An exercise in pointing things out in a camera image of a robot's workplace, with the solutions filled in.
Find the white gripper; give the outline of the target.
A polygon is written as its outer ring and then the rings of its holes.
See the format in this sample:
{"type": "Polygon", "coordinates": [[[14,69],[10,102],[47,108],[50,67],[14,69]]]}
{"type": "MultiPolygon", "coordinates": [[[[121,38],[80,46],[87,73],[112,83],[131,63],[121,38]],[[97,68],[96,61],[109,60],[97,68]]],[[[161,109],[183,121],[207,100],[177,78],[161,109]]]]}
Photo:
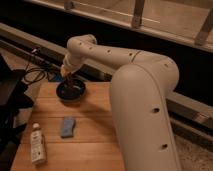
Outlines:
{"type": "Polygon", "coordinates": [[[74,86],[74,81],[72,76],[68,76],[69,74],[73,74],[75,69],[73,67],[67,68],[64,64],[61,65],[60,74],[62,77],[67,77],[67,85],[72,88],[74,86]]]}

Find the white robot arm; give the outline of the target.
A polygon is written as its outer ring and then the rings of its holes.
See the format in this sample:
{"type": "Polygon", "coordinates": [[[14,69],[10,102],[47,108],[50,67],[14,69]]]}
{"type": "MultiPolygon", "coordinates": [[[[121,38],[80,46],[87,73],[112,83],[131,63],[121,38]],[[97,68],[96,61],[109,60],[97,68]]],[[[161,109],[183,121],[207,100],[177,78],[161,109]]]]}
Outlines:
{"type": "Polygon", "coordinates": [[[103,46],[87,34],[67,41],[61,74],[87,59],[115,70],[109,96],[125,171],[182,171],[166,104],[179,81],[177,64],[157,53],[103,46]]]}

